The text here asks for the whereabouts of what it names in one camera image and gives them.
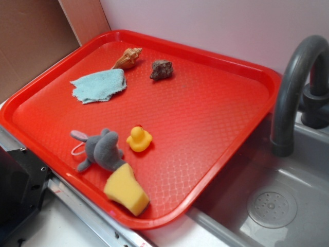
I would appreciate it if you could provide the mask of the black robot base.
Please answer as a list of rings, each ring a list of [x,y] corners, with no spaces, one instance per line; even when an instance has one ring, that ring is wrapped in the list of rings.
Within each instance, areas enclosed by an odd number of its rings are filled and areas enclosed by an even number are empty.
[[[41,210],[49,172],[31,151],[1,149],[1,231]]]

